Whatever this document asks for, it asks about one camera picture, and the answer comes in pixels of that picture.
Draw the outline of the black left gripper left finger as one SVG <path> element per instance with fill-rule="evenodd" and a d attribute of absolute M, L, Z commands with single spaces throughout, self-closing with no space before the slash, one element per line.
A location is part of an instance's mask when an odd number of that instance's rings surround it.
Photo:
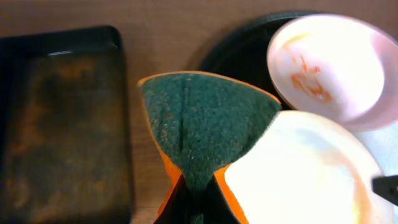
<path fill-rule="evenodd" d="M 189 224 L 190 194 L 181 175 L 154 224 Z"/>

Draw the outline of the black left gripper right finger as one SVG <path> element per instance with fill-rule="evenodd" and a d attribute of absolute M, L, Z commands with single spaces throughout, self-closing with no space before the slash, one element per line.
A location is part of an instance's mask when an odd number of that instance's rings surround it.
<path fill-rule="evenodd" d="M 240 224 L 223 196 L 215 176 L 207 185 L 204 196 L 204 224 Z"/>

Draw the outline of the grey-white plate with sauce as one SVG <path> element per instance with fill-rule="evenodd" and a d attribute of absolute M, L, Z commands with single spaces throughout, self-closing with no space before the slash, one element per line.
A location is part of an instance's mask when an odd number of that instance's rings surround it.
<path fill-rule="evenodd" d="M 385 175 L 397 175 L 397 122 L 354 135 L 371 152 Z"/>

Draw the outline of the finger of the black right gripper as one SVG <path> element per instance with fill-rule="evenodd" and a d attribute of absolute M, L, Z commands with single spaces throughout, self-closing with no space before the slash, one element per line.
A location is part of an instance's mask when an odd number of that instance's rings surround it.
<path fill-rule="evenodd" d="M 371 185 L 375 194 L 393 205 L 398 205 L 398 175 L 375 177 Z"/>

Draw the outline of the cream white plate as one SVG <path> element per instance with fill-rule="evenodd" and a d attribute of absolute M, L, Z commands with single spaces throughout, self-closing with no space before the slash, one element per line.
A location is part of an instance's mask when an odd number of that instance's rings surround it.
<path fill-rule="evenodd" d="M 395 223 L 392 205 L 371 187 L 381 172 L 345 128 L 281 111 L 224 177 L 249 223 Z"/>

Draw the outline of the pinkish plate with sauce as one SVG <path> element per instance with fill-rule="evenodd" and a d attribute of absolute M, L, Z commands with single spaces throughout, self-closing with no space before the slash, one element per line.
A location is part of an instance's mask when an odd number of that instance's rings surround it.
<path fill-rule="evenodd" d="M 397 41 L 372 24 L 338 14 L 293 19 L 272 36 L 267 67 L 296 110 L 354 131 L 397 121 Z"/>

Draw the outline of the green and orange sponge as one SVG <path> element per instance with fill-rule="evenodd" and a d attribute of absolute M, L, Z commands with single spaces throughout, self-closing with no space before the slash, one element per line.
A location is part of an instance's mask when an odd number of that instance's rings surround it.
<path fill-rule="evenodd" d="M 182 175 L 190 194 L 190 223 L 204 223 L 204 192 L 215 176 L 231 211 L 246 223 L 224 174 L 264 134 L 280 101 L 258 87 L 208 72 L 161 73 L 138 85 L 150 135 L 172 183 L 157 217 Z"/>

